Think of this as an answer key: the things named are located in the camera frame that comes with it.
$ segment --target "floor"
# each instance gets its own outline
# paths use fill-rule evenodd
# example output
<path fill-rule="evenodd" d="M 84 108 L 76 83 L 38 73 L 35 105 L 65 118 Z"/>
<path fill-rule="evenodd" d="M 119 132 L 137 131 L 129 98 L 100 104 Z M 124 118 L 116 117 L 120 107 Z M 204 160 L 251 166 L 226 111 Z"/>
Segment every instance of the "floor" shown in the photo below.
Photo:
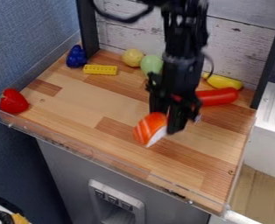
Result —
<path fill-rule="evenodd" d="M 244 164 L 230 205 L 255 221 L 275 224 L 275 178 Z"/>

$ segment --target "green ball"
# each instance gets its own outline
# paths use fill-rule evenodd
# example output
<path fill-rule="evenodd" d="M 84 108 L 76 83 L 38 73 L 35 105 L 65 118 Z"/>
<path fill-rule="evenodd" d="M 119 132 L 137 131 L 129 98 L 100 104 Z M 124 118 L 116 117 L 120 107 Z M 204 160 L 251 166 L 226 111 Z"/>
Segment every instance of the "green ball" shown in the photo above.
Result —
<path fill-rule="evenodd" d="M 141 69 L 146 76 L 149 72 L 160 74 L 163 64 L 164 62 L 160 57 L 156 55 L 146 55 L 141 61 Z"/>

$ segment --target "red pepper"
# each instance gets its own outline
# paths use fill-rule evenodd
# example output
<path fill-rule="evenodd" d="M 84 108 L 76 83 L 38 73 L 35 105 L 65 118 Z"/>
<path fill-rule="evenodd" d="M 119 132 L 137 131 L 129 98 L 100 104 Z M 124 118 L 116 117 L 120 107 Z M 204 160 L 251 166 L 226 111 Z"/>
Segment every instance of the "red pepper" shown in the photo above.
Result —
<path fill-rule="evenodd" d="M 7 88 L 0 97 L 0 109 L 10 114 L 17 114 L 27 110 L 29 103 L 13 88 Z"/>
<path fill-rule="evenodd" d="M 196 94 L 202 100 L 203 106 L 232 103 L 238 98 L 238 91 L 233 87 L 197 91 Z"/>

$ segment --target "red toy pepper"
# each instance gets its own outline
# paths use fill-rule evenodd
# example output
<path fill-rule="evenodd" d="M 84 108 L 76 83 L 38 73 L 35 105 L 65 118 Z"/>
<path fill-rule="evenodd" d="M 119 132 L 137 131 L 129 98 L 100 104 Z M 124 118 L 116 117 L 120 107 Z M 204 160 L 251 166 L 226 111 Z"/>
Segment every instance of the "red toy pepper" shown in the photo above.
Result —
<path fill-rule="evenodd" d="M 0 109 L 10 114 L 26 111 L 29 107 L 27 100 L 14 88 L 7 88 L 0 96 Z"/>

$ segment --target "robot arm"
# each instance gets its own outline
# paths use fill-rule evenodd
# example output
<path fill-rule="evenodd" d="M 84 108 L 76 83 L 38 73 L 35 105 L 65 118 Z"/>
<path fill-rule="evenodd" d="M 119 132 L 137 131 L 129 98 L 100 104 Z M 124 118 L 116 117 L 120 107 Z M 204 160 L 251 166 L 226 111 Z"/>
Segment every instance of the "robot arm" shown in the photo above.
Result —
<path fill-rule="evenodd" d="M 183 130 L 188 120 L 199 119 L 201 101 L 195 94 L 204 58 L 201 49 L 208 42 L 207 0 L 142 0 L 147 9 L 122 18 L 99 10 L 100 15 L 123 23 L 137 22 L 154 6 L 161 8 L 164 19 L 166 50 L 162 75 L 149 73 L 146 89 L 150 92 L 150 111 L 168 114 L 167 133 Z"/>

